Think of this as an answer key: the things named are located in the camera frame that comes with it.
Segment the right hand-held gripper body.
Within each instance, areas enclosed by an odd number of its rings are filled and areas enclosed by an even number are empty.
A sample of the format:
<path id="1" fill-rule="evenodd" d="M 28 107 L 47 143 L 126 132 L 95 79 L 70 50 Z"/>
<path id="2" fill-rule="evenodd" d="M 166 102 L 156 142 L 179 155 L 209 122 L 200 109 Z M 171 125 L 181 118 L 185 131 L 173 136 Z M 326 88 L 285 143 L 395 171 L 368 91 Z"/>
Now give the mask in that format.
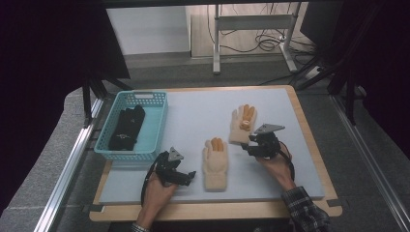
<path id="1" fill-rule="evenodd" d="M 255 142 L 255 149 L 261 153 L 261 158 L 274 158 L 280 152 L 280 144 L 276 131 L 284 130 L 285 126 L 263 124 L 249 136 L 251 142 Z"/>

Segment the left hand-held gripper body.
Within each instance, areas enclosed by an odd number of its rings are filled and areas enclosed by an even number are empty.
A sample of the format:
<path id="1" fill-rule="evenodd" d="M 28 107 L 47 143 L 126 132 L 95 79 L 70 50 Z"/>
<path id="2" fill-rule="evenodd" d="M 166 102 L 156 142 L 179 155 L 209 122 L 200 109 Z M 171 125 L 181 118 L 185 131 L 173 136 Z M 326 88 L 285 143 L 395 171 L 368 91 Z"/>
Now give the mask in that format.
<path id="1" fill-rule="evenodd" d="M 180 173 L 176 170 L 183 158 L 184 157 L 174 147 L 158 155 L 155 172 L 164 187 L 176 184 L 178 178 L 185 178 L 184 173 Z"/>

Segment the cream glove with tag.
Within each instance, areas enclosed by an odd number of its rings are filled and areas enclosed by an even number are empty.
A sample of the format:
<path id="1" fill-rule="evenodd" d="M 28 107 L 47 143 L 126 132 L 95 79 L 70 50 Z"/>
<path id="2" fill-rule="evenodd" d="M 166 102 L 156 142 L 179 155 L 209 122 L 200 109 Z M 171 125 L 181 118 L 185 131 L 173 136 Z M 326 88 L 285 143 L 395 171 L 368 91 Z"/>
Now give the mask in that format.
<path id="1" fill-rule="evenodd" d="M 240 105 L 232 112 L 229 141 L 231 143 L 249 143 L 253 132 L 257 111 L 254 106 Z"/>

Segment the cream glove orange fingertips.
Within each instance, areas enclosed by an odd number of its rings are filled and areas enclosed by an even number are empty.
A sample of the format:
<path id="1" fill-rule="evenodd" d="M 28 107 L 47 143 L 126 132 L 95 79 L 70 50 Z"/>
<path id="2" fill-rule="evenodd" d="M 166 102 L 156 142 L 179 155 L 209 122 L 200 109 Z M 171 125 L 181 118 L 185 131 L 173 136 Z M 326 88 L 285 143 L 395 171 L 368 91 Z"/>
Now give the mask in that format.
<path id="1" fill-rule="evenodd" d="M 207 191 L 225 191 L 227 188 L 227 144 L 218 137 L 205 142 L 202 151 L 204 187 Z"/>

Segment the teal plastic basket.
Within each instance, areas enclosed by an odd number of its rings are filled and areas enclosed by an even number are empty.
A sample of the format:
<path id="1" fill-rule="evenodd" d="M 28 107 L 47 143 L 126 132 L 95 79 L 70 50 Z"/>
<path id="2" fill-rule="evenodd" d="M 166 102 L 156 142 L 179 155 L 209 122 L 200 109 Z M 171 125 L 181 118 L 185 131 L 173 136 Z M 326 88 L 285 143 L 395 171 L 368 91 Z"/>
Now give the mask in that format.
<path id="1" fill-rule="evenodd" d="M 111 151 L 108 143 L 118 123 L 121 110 L 141 105 L 145 119 L 132 151 Z M 111 106 L 94 151 L 107 160 L 153 161 L 161 149 L 167 117 L 167 93 L 164 91 L 121 91 Z"/>

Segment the black glove with logo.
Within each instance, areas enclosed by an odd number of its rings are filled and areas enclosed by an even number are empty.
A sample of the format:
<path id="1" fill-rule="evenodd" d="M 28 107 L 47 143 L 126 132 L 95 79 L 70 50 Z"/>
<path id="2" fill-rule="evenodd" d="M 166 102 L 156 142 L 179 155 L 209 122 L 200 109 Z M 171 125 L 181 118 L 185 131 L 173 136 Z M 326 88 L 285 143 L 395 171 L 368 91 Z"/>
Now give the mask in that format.
<path id="1" fill-rule="evenodd" d="M 133 121 L 133 108 L 120 111 L 118 123 L 111 135 L 108 148 L 111 151 L 132 151 L 140 130 Z"/>

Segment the person's right hand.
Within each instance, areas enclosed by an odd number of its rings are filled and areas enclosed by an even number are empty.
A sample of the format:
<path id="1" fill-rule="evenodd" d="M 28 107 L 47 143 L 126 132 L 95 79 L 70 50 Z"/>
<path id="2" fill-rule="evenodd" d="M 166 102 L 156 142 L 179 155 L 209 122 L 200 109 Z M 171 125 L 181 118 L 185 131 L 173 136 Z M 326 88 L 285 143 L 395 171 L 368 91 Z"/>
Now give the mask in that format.
<path id="1" fill-rule="evenodd" d="M 289 191 L 296 187 L 291 178 L 291 169 L 287 160 L 282 155 L 277 155 L 273 159 L 256 159 L 274 177 L 284 191 Z"/>

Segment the person's left hand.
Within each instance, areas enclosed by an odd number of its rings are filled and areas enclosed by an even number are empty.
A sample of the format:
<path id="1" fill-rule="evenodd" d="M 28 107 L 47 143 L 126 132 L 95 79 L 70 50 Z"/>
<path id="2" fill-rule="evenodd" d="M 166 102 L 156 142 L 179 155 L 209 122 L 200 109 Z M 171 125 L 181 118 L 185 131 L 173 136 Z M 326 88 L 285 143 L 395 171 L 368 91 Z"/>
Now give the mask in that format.
<path id="1" fill-rule="evenodd" d="M 155 219 L 161 209 L 169 202 L 177 187 L 175 184 L 164 187 L 158 175 L 153 173 L 148 181 L 139 218 Z"/>

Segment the grey foam mat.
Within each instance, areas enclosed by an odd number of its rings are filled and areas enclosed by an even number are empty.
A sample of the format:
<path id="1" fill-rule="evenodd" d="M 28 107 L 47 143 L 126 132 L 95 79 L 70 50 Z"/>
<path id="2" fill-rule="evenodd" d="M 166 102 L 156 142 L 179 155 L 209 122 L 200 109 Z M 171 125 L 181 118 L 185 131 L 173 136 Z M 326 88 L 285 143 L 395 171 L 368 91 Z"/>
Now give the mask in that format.
<path id="1" fill-rule="evenodd" d="M 285 88 L 239 89 L 224 91 L 170 92 L 168 112 L 161 148 L 175 148 L 184 156 L 180 172 L 195 171 L 189 186 L 181 186 L 172 197 L 174 202 L 239 202 L 279 199 L 280 185 L 269 176 L 255 158 L 241 146 L 230 144 L 227 188 L 208 191 L 204 187 L 202 150 L 214 137 L 226 141 L 230 132 L 232 111 L 242 104 L 256 108 L 255 125 L 281 125 L 276 133 L 293 156 L 295 183 L 312 198 L 325 196 L 311 153 L 304 138 L 294 107 Z"/>

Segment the black corner tape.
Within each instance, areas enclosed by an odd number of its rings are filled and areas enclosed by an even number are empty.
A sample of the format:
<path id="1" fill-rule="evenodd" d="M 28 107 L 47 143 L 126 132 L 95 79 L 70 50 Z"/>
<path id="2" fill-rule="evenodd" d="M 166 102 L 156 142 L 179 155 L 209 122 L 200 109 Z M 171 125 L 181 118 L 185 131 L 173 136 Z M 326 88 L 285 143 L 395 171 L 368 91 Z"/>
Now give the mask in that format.
<path id="1" fill-rule="evenodd" d="M 104 210 L 104 205 L 88 204 L 82 207 L 83 213 L 97 212 L 101 213 Z"/>
<path id="2" fill-rule="evenodd" d="M 328 204 L 329 207 L 338 207 L 338 206 L 348 207 L 349 206 L 348 202 L 345 199 L 341 199 L 341 198 L 329 199 L 327 201 L 327 204 Z"/>

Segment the white power strip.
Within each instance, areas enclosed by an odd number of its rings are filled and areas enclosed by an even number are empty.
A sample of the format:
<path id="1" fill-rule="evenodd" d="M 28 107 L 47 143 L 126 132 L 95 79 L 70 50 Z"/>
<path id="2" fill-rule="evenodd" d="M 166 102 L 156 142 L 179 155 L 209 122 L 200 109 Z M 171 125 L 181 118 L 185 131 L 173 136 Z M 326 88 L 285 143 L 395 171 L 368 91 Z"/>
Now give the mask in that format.
<path id="1" fill-rule="evenodd" d="M 312 79 L 316 77 L 317 75 L 319 75 L 321 72 L 322 72 L 322 68 L 319 66 L 315 66 L 305 75 L 305 78 Z"/>

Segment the black tripod legs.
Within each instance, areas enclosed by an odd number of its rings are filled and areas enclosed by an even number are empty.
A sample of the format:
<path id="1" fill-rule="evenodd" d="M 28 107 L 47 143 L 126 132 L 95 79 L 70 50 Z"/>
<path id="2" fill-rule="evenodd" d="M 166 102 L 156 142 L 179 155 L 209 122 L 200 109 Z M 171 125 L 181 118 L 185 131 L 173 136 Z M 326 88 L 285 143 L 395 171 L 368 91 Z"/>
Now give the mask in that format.
<path id="1" fill-rule="evenodd" d="M 325 77 L 333 76 L 327 87 L 330 95 L 338 95 L 343 87 L 346 87 L 344 112 L 349 122 L 355 126 L 354 102 L 355 102 L 355 79 L 350 69 L 351 58 L 343 57 L 334 65 L 320 72 L 316 76 L 296 86 L 297 90 L 305 90 L 307 87 L 319 82 Z"/>
<path id="2" fill-rule="evenodd" d="M 99 100 L 103 100 L 107 96 L 107 90 L 103 84 L 103 81 L 106 80 L 109 83 L 119 87 L 122 90 L 130 91 L 131 86 L 123 83 L 117 78 L 113 77 L 94 77 L 86 76 L 81 78 L 82 84 L 82 98 L 83 98 L 83 108 L 84 108 L 84 127 L 87 128 L 92 124 L 92 105 L 91 105 L 91 94 L 94 94 L 95 97 Z"/>

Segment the white panel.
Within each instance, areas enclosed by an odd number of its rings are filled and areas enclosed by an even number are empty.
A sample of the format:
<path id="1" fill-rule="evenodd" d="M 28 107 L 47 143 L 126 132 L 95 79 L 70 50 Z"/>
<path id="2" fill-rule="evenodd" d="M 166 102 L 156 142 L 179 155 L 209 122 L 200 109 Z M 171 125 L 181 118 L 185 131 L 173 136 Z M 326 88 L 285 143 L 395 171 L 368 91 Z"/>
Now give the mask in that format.
<path id="1" fill-rule="evenodd" d="M 125 55 L 190 51 L 185 7 L 107 9 Z"/>

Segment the aluminium rail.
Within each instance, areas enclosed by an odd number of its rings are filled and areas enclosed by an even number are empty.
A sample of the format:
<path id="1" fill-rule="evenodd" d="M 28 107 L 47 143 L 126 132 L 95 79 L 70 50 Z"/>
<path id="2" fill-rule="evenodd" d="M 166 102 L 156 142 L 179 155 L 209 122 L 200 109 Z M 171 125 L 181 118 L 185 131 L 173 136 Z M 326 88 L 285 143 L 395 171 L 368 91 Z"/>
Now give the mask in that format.
<path id="1" fill-rule="evenodd" d="M 95 126 L 85 124 L 81 96 L 68 96 L 63 114 L 40 159 L 46 203 L 34 232 L 96 232 L 90 219 L 102 161 L 94 156 Z"/>
<path id="2" fill-rule="evenodd" d="M 345 126 L 356 149 L 362 157 L 370 176 L 383 196 L 400 230 L 402 232 L 410 232 L 410 214 L 403 205 L 394 188 L 388 182 L 388 179 L 381 170 L 372 152 L 369 150 L 359 130 L 345 115 L 345 106 L 341 100 L 335 96 L 330 96 L 330 100 L 333 102 L 342 124 Z"/>

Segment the white metal stand frame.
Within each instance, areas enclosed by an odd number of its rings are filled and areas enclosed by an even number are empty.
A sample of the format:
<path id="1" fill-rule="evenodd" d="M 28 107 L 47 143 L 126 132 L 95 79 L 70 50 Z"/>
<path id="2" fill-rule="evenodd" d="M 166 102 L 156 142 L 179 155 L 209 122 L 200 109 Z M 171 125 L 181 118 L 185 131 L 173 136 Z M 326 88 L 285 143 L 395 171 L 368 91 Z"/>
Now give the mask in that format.
<path id="1" fill-rule="evenodd" d="M 214 16 L 213 74 L 220 74 L 220 31 L 263 29 L 283 29 L 286 32 L 286 34 L 281 37 L 282 41 L 278 46 L 288 70 L 291 73 L 295 73 L 297 68 L 290 54 L 289 45 L 301 6 L 302 3 L 298 2 L 291 14 L 220 16 L 220 6 L 216 5 Z"/>

